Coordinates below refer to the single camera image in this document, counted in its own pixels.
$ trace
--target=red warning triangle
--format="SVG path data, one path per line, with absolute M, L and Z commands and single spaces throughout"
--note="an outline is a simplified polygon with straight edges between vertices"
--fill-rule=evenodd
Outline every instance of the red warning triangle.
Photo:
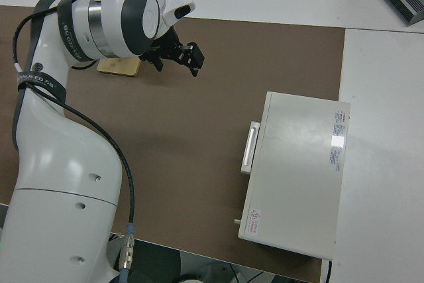
M 259 217 L 260 217 L 259 213 L 257 213 L 255 209 L 252 209 L 252 219 L 256 219 Z

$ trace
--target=black cable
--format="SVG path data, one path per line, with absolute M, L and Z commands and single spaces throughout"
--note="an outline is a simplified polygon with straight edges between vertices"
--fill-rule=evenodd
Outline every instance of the black cable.
M 125 158 L 122 150 L 119 148 L 118 144 L 113 140 L 111 135 L 107 133 L 100 125 L 98 125 L 95 121 L 90 119 L 89 117 L 85 116 L 83 113 L 77 111 L 76 109 L 70 107 L 69 105 L 62 103 L 58 99 L 44 93 L 37 87 L 33 86 L 31 83 L 26 83 L 26 86 L 33 90 L 35 93 L 43 96 L 45 99 L 48 99 L 49 101 L 59 105 L 60 107 L 63 107 L 64 109 L 68 110 L 69 112 L 77 115 L 87 123 L 89 123 L 91 126 L 93 126 L 95 129 L 97 129 L 109 142 L 109 144 L 116 150 L 119 158 L 121 159 L 123 166 L 125 168 L 125 172 L 127 173 L 128 177 L 128 184 L 130 188 L 130 215 L 129 215 L 129 223 L 133 223 L 134 221 L 134 182 L 133 182 L 133 175 L 131 174 L 131 170 L 129 167 L 129 164 L 127 162 L 127 159 Z
M 330 261 L 329 262 L 329 270 L 327 272 L 327 279 L 325 280 L 325 283 L 329 283 L 330 282 L 330 276 L 331 276 L 331 267 L 333 266 L 333 263 Z
M 90 69 L 97 61 L 93 61 L 92 63 L 87 64 L 86 66 L 72 66 L 71 69 L 74 70 L 86 70 Z
M 239 278 L 237 277 L 236 271 L 234 271 L 233 265 L 231 263 L 229 263 L 229 265 L 234 274 L 234 277 L 236 278 L 237 283 L 240 283 Z
M 258 273 L 257 275 L 253 276 L 250 280 L 248 280 L 246 283 L 252 282 L 255 278 L 257 278 L 258 276 L 260 276 L 262 273 L 264 273 L 264 271 Z
M 57 10 L 58 10 L 58 6 L 55 6 L 47 10 L 40 11 L 38 13 L 33 13 L 29 15 L 28 17 L 24 18 L 21 21 L 21 23 L 19 23 L 18 27 L 16 28 L 15 34 L 13 35 L 13 41 L 12 41 L 13 63 L 18 63 L 18 54 L 17 54 L 18 37 L 19 37 L 19 34 L 21 33 L 22 28 L 26 25 L 26 23 L 35 18 L 41 18 L 41 17 L 51 15 L 52 13 L 55 13 Z

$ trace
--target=screw hole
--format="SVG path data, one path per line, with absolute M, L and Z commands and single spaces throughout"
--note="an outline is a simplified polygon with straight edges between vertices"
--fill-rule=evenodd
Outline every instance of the screw hole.
M 88 175 L 88 178 L 90 178 L 94 182 L 99 182 L 101 180 L 101 177 L 97 174 L 90 174 Z
M 85 204 L 82 202 L 78 202 L 75 204 L 75 206 L 77 207 L 77 209 L 85 209 Z
M 83 264 L 85 262 L 85 259 L 80 256 L 73 256 L 71 258 L 71 262 L 74 264 Z

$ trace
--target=white table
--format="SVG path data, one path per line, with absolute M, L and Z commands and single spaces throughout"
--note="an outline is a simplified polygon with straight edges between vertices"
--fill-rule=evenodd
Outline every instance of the white table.
M 406 27 L 383 0 L 195 2 L 192 17 L 348 28 L 340 100 L 351 118 L 332 282 L 422 282 L 424 21 Z
M 333 282 L 424 278 L 424 36 L 347 30 L 350 102 Z

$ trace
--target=silver metal band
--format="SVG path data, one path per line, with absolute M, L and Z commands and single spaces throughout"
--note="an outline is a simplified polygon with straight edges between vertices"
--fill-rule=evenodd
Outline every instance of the silver metal band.
M 90 0 L 88 7 L 88 23 L 94 43 L 102 55 L 108 58 L 118 58 L 107 42 L 101 24 L 101 2 Z

